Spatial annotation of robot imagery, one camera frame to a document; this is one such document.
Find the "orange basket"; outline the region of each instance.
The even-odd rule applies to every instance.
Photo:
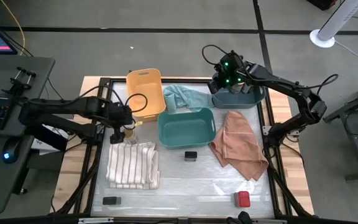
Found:
[[[147,97],[147,106],[133,115],[143,122],[155,121],[158,115],[165,110],[165,101],[162,93],[161,73],[155,68],[133,71],[127,75],[128,97],[141,93]],[[132,111],[142,109],[146,104],[143,96],[134,96],[129,102]]]

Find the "light blue towel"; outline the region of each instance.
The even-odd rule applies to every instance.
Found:
[[[191,111],[201,108],[212,108],[212,95],[200,93],[181,85],[170,85],[164,89],[164,99],[168,113],[176,112],[177,108],[186,106]]]

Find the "pink towel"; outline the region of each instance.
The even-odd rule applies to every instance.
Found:
[[[231,164],[247,180],[259,180],[269,165],[246,118],[227,112],[223,127],[209,145],[222,167]]]

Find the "wooden table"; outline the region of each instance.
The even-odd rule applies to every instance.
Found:
[[[98,86],[100,78],[117,78],[117,77],[84,77],[80,94],[83,94],[86,90],[89,90],[94,86]],[[87,96],[96,96],[97,92],[98,90],[94,90],[90,92]],[[290,105],[287,96],[274,90],[269,90],[269,92],[270,92],[270,100],[272,102],[275,122],[284,122],[289,118],[291,118],[292,115],[291,115]],[[269,121],[267,120],[268,116],[267,116],[267,111],[265,109],[266,108],[265,102],[262,103],[262,106],[264,109],[265,122],[268,124]],[[90,120],[86,118],[82,118],[81,116],[75,116],[74,121],[76,121],[77,123],[90,123]],[[78,138],[75,138],[68,143],[67,147],[72,147],[78,144],[79,142],[80,140]],[[284,143],[299,151],[299,146],[297,143],[290,142],[287,139],[284,140]],[[53,205],[57,210],[61,208],[63,204],[67,201],[67,199],[71,196],[71,194],[74,192],[80,181],[80,174],[81,174],[81,169],[83,166],[83,161],[85,156],[85,148],[86,145],[82,144],[66,152],[64,156],[62,168],[60,169],[60,175],[55,190],[55,196],[53,198]],[[93,153],[91,154],[91,159],[89,160],[90,161],[89,167],[91,166],[91,163],[93,161],[95,149],[96,148],[93,149]],[[282,146],[280,148],[280,151],[282,155],[283,167],[284,167],[285,178],[287,180],[288,188],[291,190],[292,194],[296,197],[296,199],[302,204],[303,208],[307,212],[314,214],[313,206],[311,204],[311,199],[309,194],[308,183],[306,180],[305,170],[303,168],[301,158],[295,152],[293,152],[291,149],[285,146]],[[283,204],[282,193],[279,187],[276,188],[277,188],[279,206],[281,211],[284,212],[285,209]],[[88,198],[88,192],[89,192],[89,183],[83,193],[81,211],[85,208],[86,200]]]

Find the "computer mouse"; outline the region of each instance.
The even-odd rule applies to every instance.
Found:
[[[19,157],[21,138],[11,137],[9,138],[2,149],[2,160],[5,163],[13,163]]]

